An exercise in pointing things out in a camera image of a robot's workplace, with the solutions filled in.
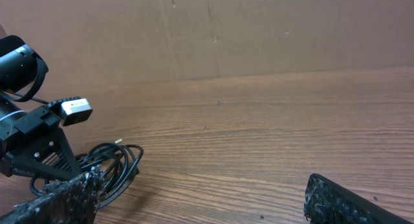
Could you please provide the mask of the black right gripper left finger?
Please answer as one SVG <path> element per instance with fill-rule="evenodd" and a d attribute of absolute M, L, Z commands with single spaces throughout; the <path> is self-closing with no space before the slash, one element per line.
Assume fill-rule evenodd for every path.
<path fill-rule="evenodd" d="M 43 196 L 1 216 L 1 224 L 91 224 L 104 191 L 103 172 L 93 166 L 70 181 L 44 186 Z"/>

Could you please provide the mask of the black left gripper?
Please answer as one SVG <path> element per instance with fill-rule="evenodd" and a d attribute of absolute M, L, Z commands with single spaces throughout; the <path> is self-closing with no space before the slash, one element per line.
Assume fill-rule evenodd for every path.
<path fill-rule="evenodd" d="M 61 129 L 63 98 L 26 112 L 1 98 L 1 173 L 68 181 L 82 173 Z"/>

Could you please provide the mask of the black USB cable metallic plugs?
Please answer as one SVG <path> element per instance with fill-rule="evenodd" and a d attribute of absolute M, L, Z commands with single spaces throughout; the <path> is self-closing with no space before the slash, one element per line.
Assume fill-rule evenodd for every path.
<path fill-rule="evenodd" d="M 133 149 L 138 150 L 138 155 L 133 153 Z M 102 209 L 111 204 L 131 185 L 135 177 L 140 173 L 138 164 L 142 159 L 144 149 L 136 144 L 122 145 L 119 142 L 106 142 L 98 144 L 87 153 L 74 155 L 82 172 L 90 172 L 92 168 L 109 165 L 101 171 L 103 176 L 103 192 L 100 195 L 100 205 L 98 209 Z M 31 177 L 30 191 L 41 196 L 44 192 L 40 192 L 34 185 L 38 177 Z M 50 179 L 43 179 L 44 184 L 49 184 Z"/>

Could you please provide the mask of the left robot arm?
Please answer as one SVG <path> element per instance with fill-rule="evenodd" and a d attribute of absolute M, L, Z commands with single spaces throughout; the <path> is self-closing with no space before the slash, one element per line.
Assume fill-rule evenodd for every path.
<path fill-rule="evenodd" d="M 48 70 L 20 37 L 1 39 L 1 173 L 7 177 L 66 181 L 82 172 L 58 111 L 42 104 L 27 112 L 16 105 L 33 99 Z"/>

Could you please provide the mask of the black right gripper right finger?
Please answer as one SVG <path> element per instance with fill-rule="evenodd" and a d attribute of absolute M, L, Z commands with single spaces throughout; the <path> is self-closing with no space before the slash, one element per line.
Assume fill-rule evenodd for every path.
<path fill-rule="evenodd" d="M 303 212 L 309 223 L 411 224 L 320 174 L 309 176 Z"/>

